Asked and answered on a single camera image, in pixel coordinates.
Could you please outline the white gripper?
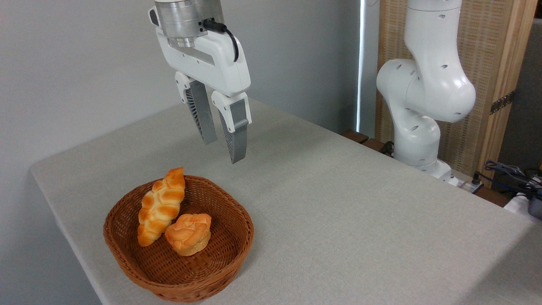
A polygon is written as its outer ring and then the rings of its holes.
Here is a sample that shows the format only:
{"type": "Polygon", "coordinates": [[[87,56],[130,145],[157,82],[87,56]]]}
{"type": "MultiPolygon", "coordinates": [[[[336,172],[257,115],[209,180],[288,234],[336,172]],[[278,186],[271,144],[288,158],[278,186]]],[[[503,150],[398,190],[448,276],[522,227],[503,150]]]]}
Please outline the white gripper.
{"type": "Polygon", "coordinates": [[[219,111],[232,163],[244,159],[248,125],[252,123],[248,95],[244,92],[251,79],[240,42],[239,57],[234,62],[232,40],[226,34],[208,32],[195,38],[194,47],[171,47],[161,28],[156,27],[155,32],[165,60],[177,71],[175,81],[182,102],[188,105],[204,143],[217,140],[207,85],[215,89],[211,98],[219,111]]]}

